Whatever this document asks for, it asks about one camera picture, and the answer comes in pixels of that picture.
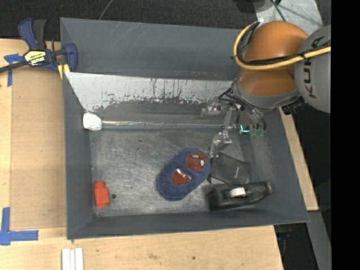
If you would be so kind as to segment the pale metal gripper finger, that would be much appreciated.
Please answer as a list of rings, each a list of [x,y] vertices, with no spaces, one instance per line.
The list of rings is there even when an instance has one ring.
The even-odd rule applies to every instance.
[[[222,150],[232,143],[230,135],[226,131],[218,132],[212,139],[209,156],[211,158],[217,157]]]
[[[224,113],[225,109],[221,104],[215,104],[215,105],[208,105],[202,108],[201,111],[201,117],[207,117],[207,116],[219,116],[220,114]]]

